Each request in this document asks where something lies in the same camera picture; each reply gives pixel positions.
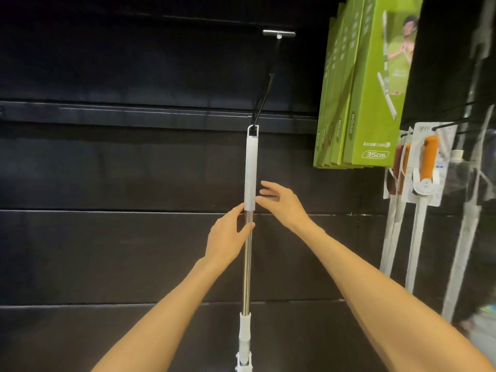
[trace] black wall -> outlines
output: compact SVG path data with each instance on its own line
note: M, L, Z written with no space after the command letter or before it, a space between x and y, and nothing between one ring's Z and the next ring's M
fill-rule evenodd
M296 28L298 35L283 42L266 109L314 123L326 25L337 2L4 0L0 98L247 112L273 47L259 31L270 23ZM480 0L451 6L439 21L445 7L425 2L405 122L464 102ZM453 36L441 38L447 23ZM90 370L184 278L203 256L211 225L243 198L243 132L102 126L91 119L65 125L60 114L53 117L26 122L3 115L0 123L0 365L8 371ZM291 187L330 235L378 266L387 213L383 170L314 169L314 135L264 128L258 178ZM462 197L445 198L425 223L415 295L437 311ZM400 283L412 210L393 267ZM255 367L384 370L316 257L262 209L254 221ZM460 319L493 284L496 259L488 258L488 246L495 221L486 209ZM236 259L205 297L171 371L234 368L242 263Z

